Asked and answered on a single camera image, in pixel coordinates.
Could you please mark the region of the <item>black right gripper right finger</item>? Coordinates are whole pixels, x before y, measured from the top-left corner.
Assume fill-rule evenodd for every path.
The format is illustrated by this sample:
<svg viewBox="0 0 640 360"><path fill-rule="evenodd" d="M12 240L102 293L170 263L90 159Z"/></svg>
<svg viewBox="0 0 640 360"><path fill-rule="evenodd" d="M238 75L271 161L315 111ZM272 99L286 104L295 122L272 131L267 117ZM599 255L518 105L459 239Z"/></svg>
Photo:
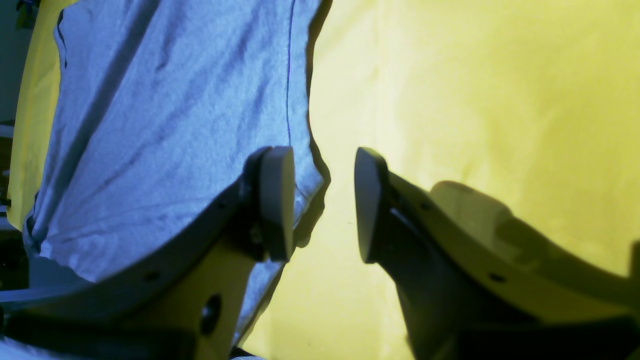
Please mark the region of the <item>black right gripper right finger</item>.
<svg viewBox="0 0 640 360"><path fill-rule="evenodd" d="M430 191L356 152L361 259L395 283L416 360L637 360L639 245L613 275L502 202L455 181Z"/></svg>

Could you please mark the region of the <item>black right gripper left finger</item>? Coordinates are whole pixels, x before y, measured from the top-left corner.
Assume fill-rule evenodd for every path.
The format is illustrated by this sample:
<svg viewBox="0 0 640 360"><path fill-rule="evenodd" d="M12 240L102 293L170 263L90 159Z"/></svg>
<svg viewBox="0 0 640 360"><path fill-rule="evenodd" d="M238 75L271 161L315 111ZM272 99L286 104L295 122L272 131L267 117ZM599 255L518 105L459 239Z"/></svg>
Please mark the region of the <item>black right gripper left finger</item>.
<svg viewBox="0 0 640 360"><path fill-rule="evenodd" d="M250 274L294 250L294 152L256 151L161 248L96 284L2 306L3 360L226 360Z"/></svg>

